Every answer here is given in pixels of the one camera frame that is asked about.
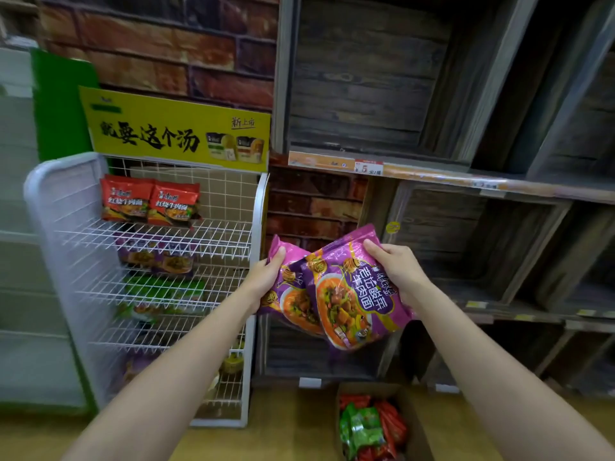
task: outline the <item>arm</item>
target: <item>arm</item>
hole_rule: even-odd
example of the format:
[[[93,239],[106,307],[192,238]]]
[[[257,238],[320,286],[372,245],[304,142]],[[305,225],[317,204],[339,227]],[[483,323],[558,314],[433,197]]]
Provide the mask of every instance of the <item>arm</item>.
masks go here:
[[[241,286],[139,374],[92,421],[65,461],[167,460],[201,405],[243,324],[284,259],[257,263]]]
[[[504,459],[614,460],[615,449],[434,286],[408,247],[365,241],[422,320]]]

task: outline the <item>hand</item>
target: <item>hand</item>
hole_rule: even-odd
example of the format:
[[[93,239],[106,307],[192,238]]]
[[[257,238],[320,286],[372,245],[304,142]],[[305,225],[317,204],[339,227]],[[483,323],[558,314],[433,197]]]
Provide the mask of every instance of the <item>hand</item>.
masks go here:
[[[365,240],[363,247],[382,264],[390,280],[399,288],[404,304],[412,304],[416,288],[432,286],[409,247],[383,244],[380,248],[370,240]]]
[[[273,286],[277,274],[280,272],[282,262],[284,262],[285,255],[286,248],[280,247],[271,258],[270,263],[267,263],[267,259],[263,259],[255,263],[250,269],[248,276],[240,286],[242,291],[247,292],[250,299],[255,299],[254,302],[250,303],[250,313],[256,313],[261,297]]]

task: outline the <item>food photo on package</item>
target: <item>food photo on package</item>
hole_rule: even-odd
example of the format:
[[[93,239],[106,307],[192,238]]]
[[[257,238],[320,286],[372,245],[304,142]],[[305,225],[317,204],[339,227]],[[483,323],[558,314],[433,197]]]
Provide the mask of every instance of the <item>food photo on package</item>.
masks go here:
[[[352,351],[412,320],[384,268],[363,248],[380,246],[372,224],[308,254],[301,263],[312,307],[331,345]]]
[[[308,251],[291,243],[281,241],[276,235],[271,242],[267,262],[280,247],[286,248],[286,255],[273,287],[261,299],[260,314],[272,313],[282,321],[312,335],[323,336],[318,315],[310,304],[305,288],[301,264]]]

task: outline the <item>right hand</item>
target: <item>right hand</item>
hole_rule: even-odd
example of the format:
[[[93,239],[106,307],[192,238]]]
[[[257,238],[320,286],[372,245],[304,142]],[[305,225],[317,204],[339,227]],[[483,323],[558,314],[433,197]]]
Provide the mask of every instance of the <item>right hand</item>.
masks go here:
[[[405,304],[412,304],[416,288],[432,286],[409,247],[383,244],[380,248],[368,239],[363,247],[382,264],[390,280],[399,288],[399,296]]]

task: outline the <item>promotional sign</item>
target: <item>promotional sign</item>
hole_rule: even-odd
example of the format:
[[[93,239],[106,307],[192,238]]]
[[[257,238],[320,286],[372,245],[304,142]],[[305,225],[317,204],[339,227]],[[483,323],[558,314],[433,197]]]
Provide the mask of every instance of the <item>promotional sign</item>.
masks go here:
[[[79,95],[96,152],[267,171],[268,113],[89,87]]]

